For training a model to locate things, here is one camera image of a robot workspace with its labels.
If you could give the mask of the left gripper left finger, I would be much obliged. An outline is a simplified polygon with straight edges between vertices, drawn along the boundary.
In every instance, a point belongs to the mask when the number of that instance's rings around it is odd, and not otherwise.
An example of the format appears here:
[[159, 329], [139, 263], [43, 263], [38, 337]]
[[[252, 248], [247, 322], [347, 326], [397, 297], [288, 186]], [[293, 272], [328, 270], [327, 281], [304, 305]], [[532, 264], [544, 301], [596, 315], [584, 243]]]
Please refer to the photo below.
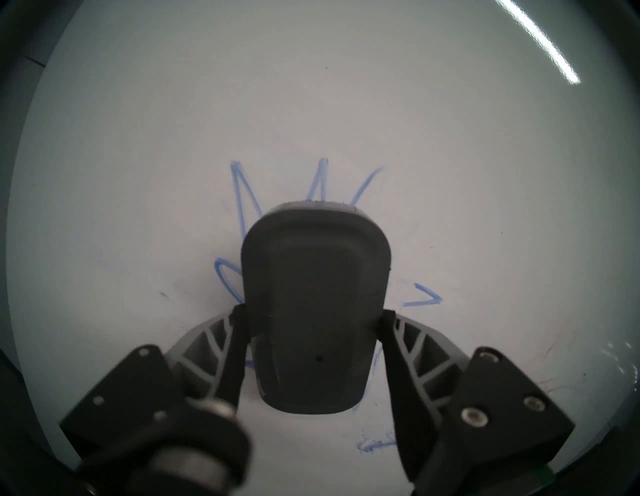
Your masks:
[[182, 334], [167, 350], [134, 348], [59, 423], [77, 451], [97, 451], [187, 401], [238, 408], [249, 346], [246, 305]]

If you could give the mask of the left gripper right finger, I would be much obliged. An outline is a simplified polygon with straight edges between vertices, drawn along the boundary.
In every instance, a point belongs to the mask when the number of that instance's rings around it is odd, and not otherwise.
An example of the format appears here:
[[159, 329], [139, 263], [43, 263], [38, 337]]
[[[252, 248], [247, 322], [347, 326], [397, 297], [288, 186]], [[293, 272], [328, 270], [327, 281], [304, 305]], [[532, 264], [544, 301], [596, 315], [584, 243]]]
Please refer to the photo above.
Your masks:
[[575, 423], [504, 353], [468, 357], [433, 328], [384, 310], [395, 443], [413, 485], [496, 485], [556, 457]]

